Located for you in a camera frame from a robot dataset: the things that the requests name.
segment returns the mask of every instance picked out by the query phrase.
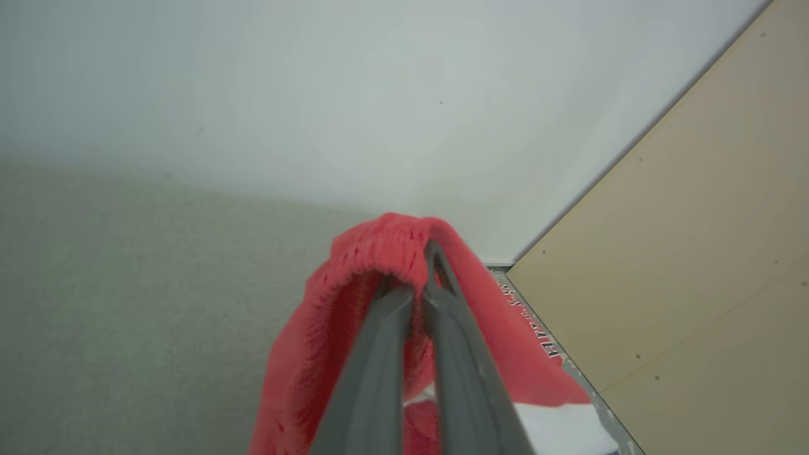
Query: white fabric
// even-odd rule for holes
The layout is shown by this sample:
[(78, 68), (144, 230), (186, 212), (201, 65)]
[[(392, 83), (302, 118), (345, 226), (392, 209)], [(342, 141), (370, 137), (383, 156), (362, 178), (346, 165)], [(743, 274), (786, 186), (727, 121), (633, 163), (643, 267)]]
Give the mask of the white fabric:
[(592, 404), (550, 407), (515, 403), (514, 408), (536, 455), (607, 455), (618, 450)]

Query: red beanie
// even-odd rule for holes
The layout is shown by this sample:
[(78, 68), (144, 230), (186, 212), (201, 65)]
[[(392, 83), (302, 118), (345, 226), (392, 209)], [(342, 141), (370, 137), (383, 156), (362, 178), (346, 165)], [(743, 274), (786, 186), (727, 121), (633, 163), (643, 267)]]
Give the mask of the red beanie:
[[(337, 237), (330, 258), (307, 280), (303, 302), (270, 350), (249, 454), (306, 453), (379, 280), (393, 275), (419, 296), (430, 239), (455, 271), (535, 451), (615, 452), (542, 327), (502, 292), (455, 230), (441, 219), (385, 214)], [(413, 327), (422, 326), (414, 320)], [(416, 330), (404, 348), (404, 453), (439, 453), (432, 342)]]

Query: wooden panel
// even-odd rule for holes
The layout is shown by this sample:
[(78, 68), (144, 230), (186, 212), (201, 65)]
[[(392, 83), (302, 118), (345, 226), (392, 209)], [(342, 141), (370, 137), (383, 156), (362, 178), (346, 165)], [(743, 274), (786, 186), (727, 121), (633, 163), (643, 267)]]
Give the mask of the wooden panel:
[(809, 2), (775, 2), (508, 277), (597, 390), (809, 252)]
[(808, 279), (806, 255), (602, 394), (646, 453), (809, 451)]

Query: white wall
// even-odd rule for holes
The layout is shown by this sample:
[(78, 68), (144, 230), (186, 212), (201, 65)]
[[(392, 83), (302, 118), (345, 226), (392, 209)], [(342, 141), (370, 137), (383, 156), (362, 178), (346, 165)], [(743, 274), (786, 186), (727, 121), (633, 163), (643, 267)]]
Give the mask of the white wall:
[(512, 262), (762, 2), (6, 0), (0, 153), (438, 215)]

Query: red fabric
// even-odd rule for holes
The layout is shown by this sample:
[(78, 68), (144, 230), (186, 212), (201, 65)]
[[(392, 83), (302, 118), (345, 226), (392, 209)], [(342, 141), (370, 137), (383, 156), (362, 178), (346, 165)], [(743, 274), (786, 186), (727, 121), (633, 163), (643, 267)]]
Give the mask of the red fabric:
[[(511, 399), (541, 406), (590, 402), (537, 342), (523, 314), (505, 304), (508, 296), (449, 224), (386, 214), (337, 237), (330, 258), (307, 280), (303, 302), (269, 353), (250, 455), (306, 453), (380, 277), (395, 275), (420, 295), (429, 239), (443, 247)], [(414, 318), (420, 308), (417, 301)], [(404, 358), (409, 400), (434, 381), (430, 339), (413, 333)], [(433, 402), (407, 406), (404, 420), (405, 453), (438, 453)]]

